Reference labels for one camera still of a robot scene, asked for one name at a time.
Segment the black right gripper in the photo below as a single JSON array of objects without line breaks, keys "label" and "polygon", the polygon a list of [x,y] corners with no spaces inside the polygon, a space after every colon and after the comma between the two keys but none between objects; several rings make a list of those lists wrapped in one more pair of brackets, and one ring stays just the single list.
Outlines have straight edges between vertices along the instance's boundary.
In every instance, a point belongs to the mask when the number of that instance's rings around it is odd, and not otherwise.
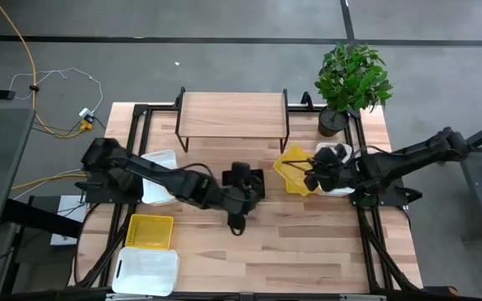
[{"label": "black right gripper", "polygon": [[[356,185],[354,167],[349,159],[344,161],[346,156],[347,148],[337,144],[321,147],[312,159],[286,160],[282,163],[285,164],[285,174],[289,180],[304,181],[309,191],[320,187],[322,191],[329,192]],[[290,163],[310,163],[311,168],[306,164]]]}]

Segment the black plastic basket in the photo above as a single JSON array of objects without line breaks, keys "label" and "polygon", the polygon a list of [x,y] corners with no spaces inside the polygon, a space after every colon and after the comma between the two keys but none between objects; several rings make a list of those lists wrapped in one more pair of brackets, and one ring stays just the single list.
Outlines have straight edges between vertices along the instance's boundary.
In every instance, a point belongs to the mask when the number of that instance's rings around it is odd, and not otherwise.
[{"label": "black plastic basket", "polygon": [[[262,169],[253,169],[250,171],[251,178],[250,178],[250,185],[252,190],[255,191],[261,200],[266,198],[265,192],[265,182],[264,182],[264,173]],[[222,185],[223,186],[232,186],[232,172],[231,171],[223,171],[222,172]]]}]

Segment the white plastic basket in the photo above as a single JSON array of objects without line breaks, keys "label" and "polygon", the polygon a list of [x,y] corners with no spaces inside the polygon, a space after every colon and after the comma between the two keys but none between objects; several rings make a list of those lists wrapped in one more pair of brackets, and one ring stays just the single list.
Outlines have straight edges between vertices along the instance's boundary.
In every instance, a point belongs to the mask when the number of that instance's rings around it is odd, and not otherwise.
[{"label": "white plastic basket", "polygon": [[[347,162],[353,154],[352,147],[350,145],[337,142],[321,142],[315,147],[315,152],[318,152],[323,148],[330,148],[341,158],[343,162]],[[347,196],[353,192],[354,190],[350,187],[336,188],[332,191],[324,191],[321,186],[318,186],[315,190],[315,193],[320,196]]]},{"label": "white plastic basket", "polygon": [[[177,168],[177,158],[173,150],[161,150],[144,154],[141,157],[168,169]],[[142,179],[142,184],[143,196],[141,200],[143,203],[157,207],[176,202],[176,198],[165,187],[146,179]]]},{"label": "white plastic basket", "polygon": [[111,288],[115,293],[166,297],[177,286],[179,266],[173,250],[123,247]]}]

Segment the black plant pot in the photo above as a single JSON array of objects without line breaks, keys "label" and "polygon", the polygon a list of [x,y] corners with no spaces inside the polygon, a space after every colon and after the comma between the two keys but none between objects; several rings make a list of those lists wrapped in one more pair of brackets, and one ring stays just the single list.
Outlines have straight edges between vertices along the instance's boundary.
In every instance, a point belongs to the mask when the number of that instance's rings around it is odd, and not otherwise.
[{"label": "black plant pot", "polygon": [[324,137],[332,137],[343,131],[349,123],[346,112],[330,110],[324,107],[318,115],[318,132]]}]

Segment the green leafy plant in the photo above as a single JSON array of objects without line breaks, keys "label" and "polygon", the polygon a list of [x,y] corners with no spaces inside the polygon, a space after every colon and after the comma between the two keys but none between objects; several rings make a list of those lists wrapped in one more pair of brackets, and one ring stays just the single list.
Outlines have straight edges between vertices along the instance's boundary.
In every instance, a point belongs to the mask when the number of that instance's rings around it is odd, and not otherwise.
[{"label": "green leafy plant", "polygon": [[336,112],[385,106],[393,90],[379,52],[354,43],[339,43],[324,54],[315,87]]}]

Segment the white paper sheet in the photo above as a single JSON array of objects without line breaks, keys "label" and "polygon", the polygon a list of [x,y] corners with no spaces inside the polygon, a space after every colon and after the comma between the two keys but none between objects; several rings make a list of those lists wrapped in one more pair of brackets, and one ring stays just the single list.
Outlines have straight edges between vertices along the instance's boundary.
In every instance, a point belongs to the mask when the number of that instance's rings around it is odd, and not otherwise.
[{"label": "white paper sheet", "polygon": [[[61,196],[57,214],[77,222],[83,222],[87,209],[85,196]],[[70,246],[76,243],[76,238],[60,234],[52,234],[50,238],[50,245],[53,247]]]}]

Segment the orange and black object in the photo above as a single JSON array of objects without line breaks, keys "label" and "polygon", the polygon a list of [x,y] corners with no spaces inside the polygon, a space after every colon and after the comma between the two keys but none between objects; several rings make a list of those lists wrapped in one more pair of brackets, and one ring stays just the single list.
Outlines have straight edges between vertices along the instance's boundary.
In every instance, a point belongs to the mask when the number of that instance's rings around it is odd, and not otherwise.
[{"label": "orange and black object", "polygon": [[423,291],[437,295],[459,296],[458,289],[452,286],[425,286]]}]

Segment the black beam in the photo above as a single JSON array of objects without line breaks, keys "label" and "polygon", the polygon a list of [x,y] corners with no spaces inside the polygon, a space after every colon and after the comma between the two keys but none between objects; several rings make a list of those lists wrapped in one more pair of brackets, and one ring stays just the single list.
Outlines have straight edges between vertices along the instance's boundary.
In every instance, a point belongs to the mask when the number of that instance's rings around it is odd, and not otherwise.
[{"label": "black beam", "polygon": [[46,212],[13,199],[7,199],[0,222],[13,222],[21,226],[72,238],[79,236],[83,226],[82,222],[60,216],[58,213]]}]

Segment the wooden shelf with black frame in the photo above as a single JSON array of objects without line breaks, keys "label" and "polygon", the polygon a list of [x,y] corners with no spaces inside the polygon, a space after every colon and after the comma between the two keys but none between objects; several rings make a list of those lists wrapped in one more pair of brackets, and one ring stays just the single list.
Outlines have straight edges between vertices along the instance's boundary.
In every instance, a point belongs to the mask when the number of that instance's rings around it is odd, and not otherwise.
[{"label": "wooden shelf with black frame", "polygon": [[176,99],[175,135],[184,151],[191,138],[277,139],[290,136],[288,90],[282,92],[189,92]]}]

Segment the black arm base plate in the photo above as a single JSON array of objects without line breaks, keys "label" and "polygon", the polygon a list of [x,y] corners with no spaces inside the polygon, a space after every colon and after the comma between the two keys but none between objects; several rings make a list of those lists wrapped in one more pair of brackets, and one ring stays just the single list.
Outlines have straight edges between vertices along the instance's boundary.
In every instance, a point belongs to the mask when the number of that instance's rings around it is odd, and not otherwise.
[{"label": "black arm base plate", "polygon": [[351,204],[355,207],[406,207],[422,196],[422,192],[405,187],[402,179],[393,181],[376,195],[362,195],[358,191],[349,195]]},{"label": "black arm base plate", "polygon": [[121,168],[87,173],[74,185],[85,193],[88,203],[137,204],[143,196],[142,178]]}]

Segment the silver bracket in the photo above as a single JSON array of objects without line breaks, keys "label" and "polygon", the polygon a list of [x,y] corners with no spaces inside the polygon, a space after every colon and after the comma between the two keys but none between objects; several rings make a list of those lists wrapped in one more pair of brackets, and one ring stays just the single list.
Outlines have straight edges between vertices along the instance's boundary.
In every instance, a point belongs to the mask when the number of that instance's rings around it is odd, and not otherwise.
[{"label": "silver bracket", "polygon": [[153,301],[154,297],[149,295],[108,293],[105,301]]},{"label": "silver bracket", "polygon": [[340,294],[340,301],[387,301],[386,296],[372,294]]}]

